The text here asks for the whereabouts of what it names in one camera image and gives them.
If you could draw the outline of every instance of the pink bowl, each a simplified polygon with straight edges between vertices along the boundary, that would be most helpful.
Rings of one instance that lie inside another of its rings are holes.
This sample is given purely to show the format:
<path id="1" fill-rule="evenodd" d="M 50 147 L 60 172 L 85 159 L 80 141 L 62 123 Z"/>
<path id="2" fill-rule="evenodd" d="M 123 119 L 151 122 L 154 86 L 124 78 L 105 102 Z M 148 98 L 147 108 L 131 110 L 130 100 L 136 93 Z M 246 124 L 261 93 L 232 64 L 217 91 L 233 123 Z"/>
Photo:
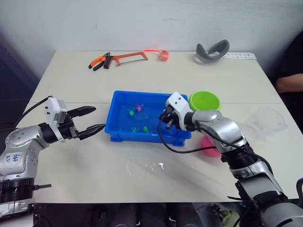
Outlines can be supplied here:
<path id="1" fill-rule="evenodd" d="M 214 146 L 214 143 L 209 136 L 204 136 L 201 139 L 201 147 L 206 148 L 212 146 Z M 217 148 L 203 150 L 203 152 L 210 157 L 221 157 L 221 153 L 218 151 Z"/>

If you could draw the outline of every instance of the table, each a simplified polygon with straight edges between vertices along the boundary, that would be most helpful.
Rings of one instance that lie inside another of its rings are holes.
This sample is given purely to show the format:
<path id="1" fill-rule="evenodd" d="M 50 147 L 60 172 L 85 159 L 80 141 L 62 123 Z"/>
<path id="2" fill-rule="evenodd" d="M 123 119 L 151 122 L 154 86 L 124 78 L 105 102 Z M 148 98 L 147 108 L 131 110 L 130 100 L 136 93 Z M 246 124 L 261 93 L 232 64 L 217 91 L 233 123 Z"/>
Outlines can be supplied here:
<path id="1" fill-rule="evenodd" d="M 113 55 L 124 52 L 113 52 Z M 265 140 L 254 140 L 244 131 L 256 153 L 266 158 L 289 198 L 297 198 L 295 183 L 303 174 L 303 136 L 255 60 L 221 59 L 202 64 L 193 52 L 172 52 L 168 61 L 149 60 L 96 72 L 88 64 L 104 52 L 62 52 L 54 55 L 27 108 L 52 94 L 67 108 L 93 105 L 96 111 L 74 118 L 83 130 L 106 122 L 115 90 L 190 95 L 196 90 L 214 92 L 222 101 L 221 112 L 242 127 L 256 110 L 271 107 L 288 125 Z M 43 106 L 33 110 L 19 126 L 45 121 Z M 185 149 L 197 148 L 202 134 L 192 133 Z M 41 151 L 35 183 L 52 188 L 35 192 L 36 202 L 222 202 L 238 197 L 236 179 L 219 158 L 175 154 L 162 144 L 115 143 L 100 132 L 85 140 L 54 143 Z"/>
<path id="2" fill-rule="evenodd" d="M 223 103 L 281 103 L 256 60 L 221 59 L 203 64 L 194 52 L 171 52 L 168 61 L 147 53 L 148 61 L 118 67 L 113 62 L 108 70 L 89 69 L 91 61 L 104 53 L 57 51 L 30 102 L 53 95 L 70 103 L 110 103 L 115 90 L 187 95 L 208 90 Z"/>

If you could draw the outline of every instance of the orange pliers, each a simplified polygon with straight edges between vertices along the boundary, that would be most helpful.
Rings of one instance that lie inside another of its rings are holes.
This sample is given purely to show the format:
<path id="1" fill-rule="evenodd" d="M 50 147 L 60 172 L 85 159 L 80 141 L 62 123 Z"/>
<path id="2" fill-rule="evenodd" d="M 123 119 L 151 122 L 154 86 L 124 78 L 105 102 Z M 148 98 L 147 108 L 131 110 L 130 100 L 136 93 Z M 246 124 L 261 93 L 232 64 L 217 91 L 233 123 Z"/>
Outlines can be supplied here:
<path id="1" fill-rule="evenodd" d="M 94 71 L 96 71 L 97 69 L 100 69 L 102 67 L 102 65 L 104 64 L 104 62 L 106 61 L 106 58 L 108 56 L 110 56 L 110 52 L 107 52 L 103 56 L 100 56 L 100 57 L 96 58 L 95 60 L 93 60 L 91 62 L 91 64 L 89 64 L 89 68 L 91 69 L 93 67 Z"/>

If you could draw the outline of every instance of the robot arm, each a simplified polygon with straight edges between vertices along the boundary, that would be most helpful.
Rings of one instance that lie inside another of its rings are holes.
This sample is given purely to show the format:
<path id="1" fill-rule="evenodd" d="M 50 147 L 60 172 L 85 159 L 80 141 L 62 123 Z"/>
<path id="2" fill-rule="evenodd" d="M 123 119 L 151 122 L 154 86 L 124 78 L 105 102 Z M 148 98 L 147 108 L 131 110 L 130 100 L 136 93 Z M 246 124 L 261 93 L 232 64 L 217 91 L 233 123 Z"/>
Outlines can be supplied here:
<path id="1" fill-rule="evenodd" d="M 101 131 L 105 124 L 97 124 L 79 132 L 73 117 L 96 110 L 83 106 L 67 111 L 61 100 L 49 97 L 45 114 L 47 123 L 16 129 L 5 139 L 6 148 L 0 155 L 0 218 L 28 212 L 35 202 L 33 191 L 51 185 L 34 185 L 38 155 L 56 141 L 79 138 L 83 140 Z"/>
<path id="2" fill-rule="evenodd" d="M 233 176 L 238 179 L 236 187 L 244 201 L 253 201 L 260 211 L 266 227 L 301 227 L 303 209 L 289 203 L 287 197 L 270 171 L 269 164 L 256 155 L 237 124 L 225 118 L 219 111 L 192 112 L 187 101 L 178 93 L 166 101 L 161 122 L 187 131 L 200 131 L 212 137 L 227 162 Z"/>

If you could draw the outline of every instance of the blue tray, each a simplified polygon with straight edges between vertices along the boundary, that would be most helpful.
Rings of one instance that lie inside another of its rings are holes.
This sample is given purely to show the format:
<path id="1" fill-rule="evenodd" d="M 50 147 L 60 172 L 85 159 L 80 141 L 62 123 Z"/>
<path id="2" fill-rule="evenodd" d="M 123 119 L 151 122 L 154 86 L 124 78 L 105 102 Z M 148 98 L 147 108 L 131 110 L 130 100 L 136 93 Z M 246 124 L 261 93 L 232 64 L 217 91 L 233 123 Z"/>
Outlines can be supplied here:
<path id="1" fill-rule="evenodd" d="M 115 91 L 105 128 L 105 132 L 111 136 L 110 140 L 161 143 L 158 133 L 159 116 L 163 113 L 169 96 L 170 94 Z M 137 111 L 137 105 L 142 105 L 141 111 Z M 182 147 L 185 140 L 191 138 L 191 132 L 176 129 L 175 126 L 166 130 L 165 125 L 161 125 L 161 132 L 166 143 Z M 148 132 L 144 132 L 144 127 L 147 127 Z"/>

